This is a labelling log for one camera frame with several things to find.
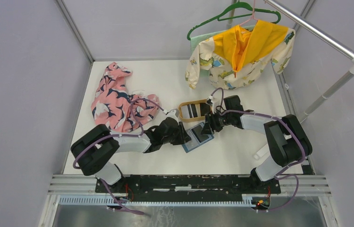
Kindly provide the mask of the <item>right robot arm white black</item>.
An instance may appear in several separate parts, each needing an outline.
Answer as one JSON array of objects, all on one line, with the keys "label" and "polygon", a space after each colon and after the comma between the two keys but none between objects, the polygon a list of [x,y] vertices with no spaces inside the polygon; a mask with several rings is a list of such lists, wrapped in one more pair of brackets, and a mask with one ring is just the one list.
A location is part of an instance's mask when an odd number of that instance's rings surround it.
[{"label": "right robot arm white black", "polygon": [[250,189],[261,193],[268,188],[268,181],[288,168],[302,163],[312,153],[312,145],[298,118],[289,114],[284,117],[245,111],[237,95],[223,99],[225,108],[216,108],[205,115],[203,135],[220,132],[232,125],[242,130],[252,130],[267,138],[269,157],[251,171]]}]

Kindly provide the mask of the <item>black credit card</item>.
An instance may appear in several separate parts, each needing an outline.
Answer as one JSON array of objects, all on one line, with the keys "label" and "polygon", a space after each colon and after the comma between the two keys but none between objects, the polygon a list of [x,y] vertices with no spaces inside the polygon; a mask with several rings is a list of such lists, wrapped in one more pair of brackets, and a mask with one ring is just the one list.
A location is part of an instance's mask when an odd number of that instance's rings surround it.
[{"label": "black credit card", "polygon": [[192,128],[192,132],[194,136],[197,138],[199,143],[203,143],[210,138],[209,135],[202,134],[202,130],[203,130],[203,125],[201,124]]}]

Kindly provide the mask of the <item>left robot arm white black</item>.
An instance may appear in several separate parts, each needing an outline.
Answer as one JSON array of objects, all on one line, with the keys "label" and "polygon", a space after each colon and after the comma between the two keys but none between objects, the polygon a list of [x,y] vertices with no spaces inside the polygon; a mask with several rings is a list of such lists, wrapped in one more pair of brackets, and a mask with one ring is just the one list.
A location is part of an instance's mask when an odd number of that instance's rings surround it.
[{"label": "left robot arm white black", "polygon": [[85,176],[94,175],[103,180],[112,192],[121,192],[125,180],[121,170],[110,163],[116,153],[152,153],[164,144],[182,145],[191,141],[182,122],[166,117],[159,125],[144,130],[142,134],[112,134],[104,125],[95,126],[82,138],[74,142],[70,151],[74,156],[73,167]]}]

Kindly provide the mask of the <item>blue leather card holder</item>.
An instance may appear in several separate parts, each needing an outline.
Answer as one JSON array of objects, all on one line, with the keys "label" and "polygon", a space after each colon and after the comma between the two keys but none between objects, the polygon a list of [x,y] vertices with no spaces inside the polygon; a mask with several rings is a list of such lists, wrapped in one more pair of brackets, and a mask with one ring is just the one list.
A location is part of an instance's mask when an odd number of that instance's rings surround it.
[{"label": "blue leather card holder", "polygon": [[214,136],[212,134],[201,134],[205,126],[204,122],[201,122],[186,130],[187,134],[190,136],[191,140],[182,144],[182,147],[186,153],[202,146],[203,144],[211,141]]}]

